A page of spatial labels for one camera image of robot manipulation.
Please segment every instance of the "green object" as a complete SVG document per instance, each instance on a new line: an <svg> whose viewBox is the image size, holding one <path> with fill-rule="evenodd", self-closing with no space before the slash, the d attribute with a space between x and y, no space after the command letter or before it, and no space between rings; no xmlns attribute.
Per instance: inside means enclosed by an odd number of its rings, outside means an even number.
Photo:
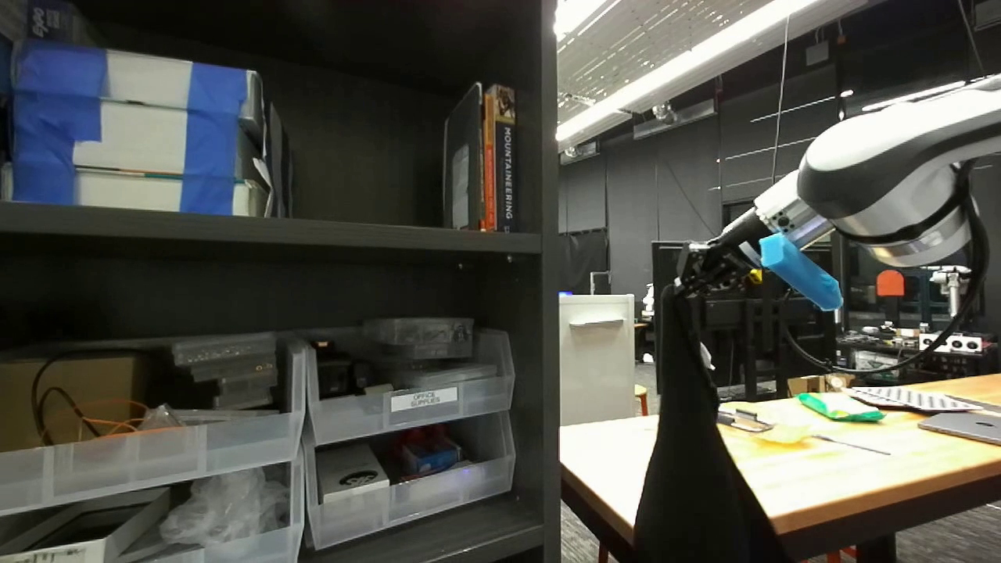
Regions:
<svg viewBox="0 0 1001 563"><path fill-rule="evenodd" d="M835 422L880 422L881 409L860 404L847 393L798 393L798 400L821 412L824 419L835 419Z"/></svg>

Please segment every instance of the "wooden table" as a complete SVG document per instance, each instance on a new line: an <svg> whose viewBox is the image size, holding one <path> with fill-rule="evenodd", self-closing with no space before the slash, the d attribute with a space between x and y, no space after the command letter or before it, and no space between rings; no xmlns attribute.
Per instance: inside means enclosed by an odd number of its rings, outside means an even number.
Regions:
<svg viewBox="0 0 1001 563"><path fill-rule="evenodd" d="M916 385L1001 404L1001 375ZM722 427L727 446L794 556L889 538L1001 496L1001 446L916 427L923 415L889 409L880 426L829 422L798 400L749 404L761 419L886 453L808 437L781 446ZM656 415L563 426L563 501L629 559Z"/></svg>

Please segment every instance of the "blue gripper part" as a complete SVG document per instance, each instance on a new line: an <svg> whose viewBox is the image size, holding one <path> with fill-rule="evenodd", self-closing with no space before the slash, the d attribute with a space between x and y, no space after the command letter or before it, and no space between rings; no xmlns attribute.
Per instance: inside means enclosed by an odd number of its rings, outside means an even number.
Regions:
<svg viewBox="0 0 1001 563"><path fill-rule="evenodd" d="M841 286L824 272L800 247L781 230L761 239L761 267L777 272L787 288L808 296L817 309L831 312L841 305Z"/></svg>

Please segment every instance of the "table surface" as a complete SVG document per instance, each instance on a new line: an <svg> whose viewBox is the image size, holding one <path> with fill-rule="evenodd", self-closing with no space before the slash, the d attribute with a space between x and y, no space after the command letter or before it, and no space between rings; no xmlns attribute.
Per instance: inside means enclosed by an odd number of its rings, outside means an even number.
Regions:
<svg viewBox="0 0 1001 563"><path fill-rule="evenodd" d="M1001 375L949 378L915 389L1001 404ZM881 450L872 453L817 437L770 445L722 426L727 446L779 536L1001 476L1001 446L923 431L916 427L921 412L886 409L880 426L860 426L829 422L798 400L742 408L761 412L761 419L777 427L804 427ZM626 538L632 538L654 437L656 415L559 427L563 480L588 488L596 501L605 502L600 514Z"/></svg>

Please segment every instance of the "black stand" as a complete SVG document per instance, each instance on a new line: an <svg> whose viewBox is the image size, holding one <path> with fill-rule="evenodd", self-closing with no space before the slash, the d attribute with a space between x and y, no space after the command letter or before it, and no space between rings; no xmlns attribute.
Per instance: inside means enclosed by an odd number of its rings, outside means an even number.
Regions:
<svg viewBox="0 0 1001 563"><path fill-rule="evenodd" d="M700 367L700 296L661 291L661 435L635 515L635 559L787 559L719 431L715 389Z"/></svg>

